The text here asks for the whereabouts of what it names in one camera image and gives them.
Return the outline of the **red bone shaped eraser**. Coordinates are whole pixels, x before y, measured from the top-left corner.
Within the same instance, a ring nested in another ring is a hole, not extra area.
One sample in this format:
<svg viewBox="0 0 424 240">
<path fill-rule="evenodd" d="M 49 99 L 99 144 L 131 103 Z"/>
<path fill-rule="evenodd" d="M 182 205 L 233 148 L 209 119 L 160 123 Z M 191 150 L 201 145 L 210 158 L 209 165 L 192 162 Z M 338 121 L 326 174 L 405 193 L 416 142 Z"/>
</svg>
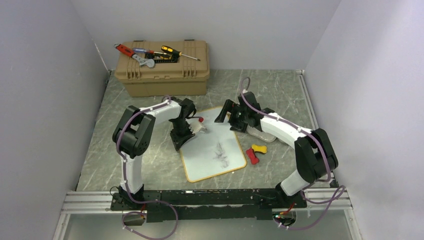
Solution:
<svg viewBox="0 0 424 240">
<path fill-rule="evenodd" d="M 247 149 L 245 153 L 252 165 L 256 165 L 260 162 L 259 158 L 256 156 L 255 151 L 252 148 Z"/>
</svg>

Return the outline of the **yellow bone shaped eraser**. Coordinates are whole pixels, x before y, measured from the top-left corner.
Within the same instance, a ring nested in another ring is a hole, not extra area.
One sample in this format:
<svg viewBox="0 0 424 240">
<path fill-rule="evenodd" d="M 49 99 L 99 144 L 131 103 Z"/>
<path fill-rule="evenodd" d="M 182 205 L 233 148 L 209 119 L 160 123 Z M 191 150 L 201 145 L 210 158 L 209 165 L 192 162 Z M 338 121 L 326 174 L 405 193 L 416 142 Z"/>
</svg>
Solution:
<svg viewBox="0 0 424 240">
<path fill-rule="evenodd" d="M 251 145 L 251 149 L 255 152 L 255 153 L 261 153 L 261 154 L 266 154 L 268 149 L 266 145 L 257 145 L 257 144 L 252 144 Z"/>
</svg>

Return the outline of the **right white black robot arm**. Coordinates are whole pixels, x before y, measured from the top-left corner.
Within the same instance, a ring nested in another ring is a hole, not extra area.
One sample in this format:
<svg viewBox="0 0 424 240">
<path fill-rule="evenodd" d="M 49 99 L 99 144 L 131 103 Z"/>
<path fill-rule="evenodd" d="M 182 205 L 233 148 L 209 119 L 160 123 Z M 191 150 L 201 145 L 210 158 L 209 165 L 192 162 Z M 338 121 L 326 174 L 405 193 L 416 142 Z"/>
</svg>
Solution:
<svg viewBox="0 0 424 240">
<path fill-rule="evenodd" d="M 295 170 L 276 186 L 275 200 L 282 208 L 289 207 L 295 201 L 295 194 L 301 190 L 317 181 L 329 181 L 331 172 L 338 167 L 338 159 L 325 130 L 301 127 L 270 108 L 260 108 L 250 91 L 241 93 L 238 102 L 226 100 L 214 121 L 222 123 L 226 116 L 229 116 L 232 131 L 244 133 L 252 127 L 294 149 Z"/>
</svg>

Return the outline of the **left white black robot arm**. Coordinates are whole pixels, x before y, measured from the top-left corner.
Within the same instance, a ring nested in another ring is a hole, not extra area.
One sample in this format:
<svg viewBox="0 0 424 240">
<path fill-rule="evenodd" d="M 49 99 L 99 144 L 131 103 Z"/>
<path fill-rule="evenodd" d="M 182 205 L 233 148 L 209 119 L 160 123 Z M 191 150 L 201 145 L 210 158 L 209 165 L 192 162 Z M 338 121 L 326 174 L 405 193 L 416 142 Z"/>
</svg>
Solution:
<svg viewBox="0 0 424 240">
<path fill-rule="evenodd" d="M 156 124 L 172 123 L 170 137 L 176 151 L 195 133 L 187 120 L 196 113 L 192 100 L 165 96 L 161 103 L 136 107 L 128 106 L 115 131 L 112 140 L 121 158 L 122 181 L 118 188 L 124 197 L 124 204 L 131 210 L 139 209 L 144 203 L 142 180 L 142 158 L 148 149 Z"/>
</svg>

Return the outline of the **yellow framed whiteboard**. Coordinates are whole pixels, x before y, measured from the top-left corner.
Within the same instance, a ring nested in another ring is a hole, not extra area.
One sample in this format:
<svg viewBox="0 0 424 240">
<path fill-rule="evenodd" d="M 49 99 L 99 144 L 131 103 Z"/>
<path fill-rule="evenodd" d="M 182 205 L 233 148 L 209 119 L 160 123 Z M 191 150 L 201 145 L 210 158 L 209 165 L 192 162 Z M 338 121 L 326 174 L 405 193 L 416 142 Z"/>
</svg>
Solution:
<svg viewBox="0 0 424 240">
<path fill-rule="evenodd" d="M 186 179 L 199 182 L 244 168 L 248 161 L 234 131 L 230 130 L 227 115 L 222 123 L 215 123 L 222 107 L 202 110 L 195 115 L 207 127 L 206 133 L 197 133 L 180 149 Z"/>
</svg>

